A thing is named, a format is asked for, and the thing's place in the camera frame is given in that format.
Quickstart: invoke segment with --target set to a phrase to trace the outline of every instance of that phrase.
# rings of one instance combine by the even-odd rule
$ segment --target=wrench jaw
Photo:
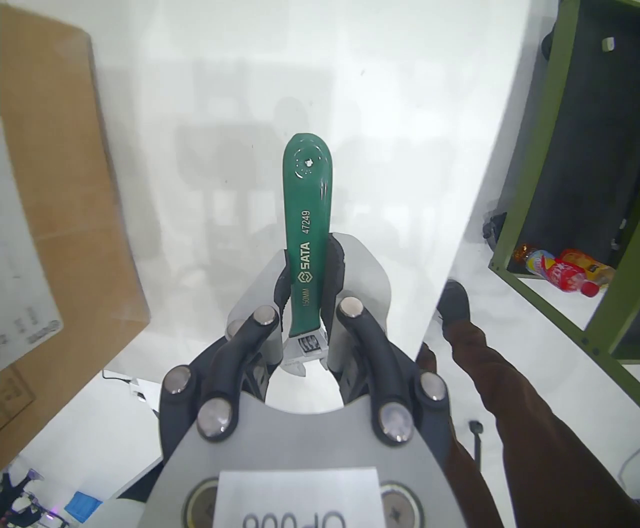
[[[305,343],[306,346],[308,346],[310,341],[317,343],[320,348],[306,352],[303,350],[301,341],[302,343]],[[328,344],[326,341],[326,332],[321,326],[311,333],[287,338],[284,344],[284,357],[282,358],[280,366],[285,372],[304,378],[307,375],[307,369],[305,368],[304,363],[307,363],[308,361],[320,360],[322,366],[325,369],[327,368],[327,352]]]

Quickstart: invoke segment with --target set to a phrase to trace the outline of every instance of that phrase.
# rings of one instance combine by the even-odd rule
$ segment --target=blue object
[[[84,522],[101,504],[102,501],[95,497],[76,492],[73,499],[65,506],[65,511],[77,521]]]

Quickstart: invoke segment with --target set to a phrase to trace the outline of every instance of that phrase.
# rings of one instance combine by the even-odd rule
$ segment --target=plastic bottle
[[[517,262],[562,291],[580,291],[587,297],[595,296],[600,286],[587,279],[586,272],[576,264],[556,259],[551,253],[523,244],[513,253]]]
[[[580,266],[587,274],[587,279],[601,288],[606,288],[613,280],[616,270],[606,264],[598,262],[593,257],[580,250],[564,250],[560,253],[560,260]]]

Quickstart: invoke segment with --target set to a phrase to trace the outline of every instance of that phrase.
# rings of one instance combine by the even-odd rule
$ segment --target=green wrench handle
[[[291,269],[290,337],[320,328],[332,178],[333,163],[326,143],[313,134],[293,136],[282,159],[284,218]]]

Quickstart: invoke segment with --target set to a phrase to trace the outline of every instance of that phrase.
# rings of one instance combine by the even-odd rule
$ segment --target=metal screw head
[[[180,394],[187,387],[190,379],[189,367],[179,365],[166,373],[162,385],[169,394]]]
[[[218,479],[210,479],[196,486],[184,504],[182,519],[184,526],[211,528],[217,496]]]
[[[215,438],[224,433],[231,423],[231,404],[224,398],[206,401],[198,411],[198,431],[205,438]]]
[[[378,414],[380,427],[387,438],[403,444],[413,436],[413,417],[404,405],[397,401],[385,403]]]
[[[400,484],[380,486],[387,528],[419,528],[422,514],[417,499]]]
[[[253,318],[256,323],[267,326],[276,318],[276,310],[269,305],[261,306],[253,313]]]
[[[227,341],[231,341],[231,338],[240,330],[240,327],[244,324],[244,319],[234,319],[231,321],[227,329],[225,330],[225,337]]]
[[[364,306],[360,302],[360,299],[356,299],[355,297],[345,297],[344,299],[342,299],[342,301],[340,301],[339,306],[340,311],[344,315],[352,319],[358,317],[364,309]]]
[[[420,375],[420,386],[427,398],[434,401],[442,401],[447,395],[447,385],[438,374],[423,372]]]

